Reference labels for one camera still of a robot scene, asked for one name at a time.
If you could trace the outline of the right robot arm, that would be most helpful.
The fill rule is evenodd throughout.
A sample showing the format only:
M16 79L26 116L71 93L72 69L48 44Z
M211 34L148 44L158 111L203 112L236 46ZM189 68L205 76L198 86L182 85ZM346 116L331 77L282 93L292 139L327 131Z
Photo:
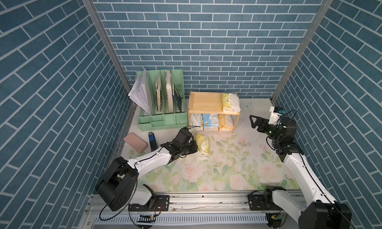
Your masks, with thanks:
M284 166L289 169L303 194L301 197L281 186L267 186L263 205L268 210L280 209L297 222L300 229L348 229L352 227L352 212L339 203L311 169L304 152L295 142L296 121L280 117L276 124L250 115L251 127L265 133Z

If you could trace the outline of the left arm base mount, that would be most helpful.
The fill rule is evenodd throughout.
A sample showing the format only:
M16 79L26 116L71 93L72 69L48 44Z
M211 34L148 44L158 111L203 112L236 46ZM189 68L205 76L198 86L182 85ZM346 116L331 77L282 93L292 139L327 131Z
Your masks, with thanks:
M169 201L169 195L157 194L147 184L143 184L143 188L139 188L135 191L129 203L128 210L130 212L167 212L169 209Z

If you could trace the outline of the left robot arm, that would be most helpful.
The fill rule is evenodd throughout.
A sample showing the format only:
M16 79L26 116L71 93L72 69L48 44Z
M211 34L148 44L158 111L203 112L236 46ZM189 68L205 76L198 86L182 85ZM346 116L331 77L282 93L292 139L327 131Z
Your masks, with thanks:
M161 144L149 154L129 160L116 158L97 183L96 192L112 211L129 204L151 210L155 206L156 193L149 186L139 189L138 179L158 167L197 151L196 140L189 128L184 127L172 141Z

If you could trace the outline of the yellow white tissue pack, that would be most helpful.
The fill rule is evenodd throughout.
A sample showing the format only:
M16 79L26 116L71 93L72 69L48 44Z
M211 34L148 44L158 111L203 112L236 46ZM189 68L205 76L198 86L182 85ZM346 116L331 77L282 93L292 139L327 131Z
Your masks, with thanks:
M208 156L210 154L210 139L208 136L196 134L195 140L198 146L198 153L201 156Z

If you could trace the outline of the blue cartoon tissue pack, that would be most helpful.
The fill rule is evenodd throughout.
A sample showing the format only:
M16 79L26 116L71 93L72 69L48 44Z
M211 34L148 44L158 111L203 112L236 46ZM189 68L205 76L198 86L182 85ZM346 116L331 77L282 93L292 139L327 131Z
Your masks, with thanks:
M218 131L219 119L217 114L203 114L204 131Z

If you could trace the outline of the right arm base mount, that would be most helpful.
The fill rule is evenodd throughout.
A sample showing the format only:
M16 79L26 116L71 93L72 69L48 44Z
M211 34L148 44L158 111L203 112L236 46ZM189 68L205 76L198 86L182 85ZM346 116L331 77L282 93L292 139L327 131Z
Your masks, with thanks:
M280 186L266 186L264 191L255 190L248 195L249 208L251 211L281 211L282 209L273 202L272 192L275 190L286 191Z

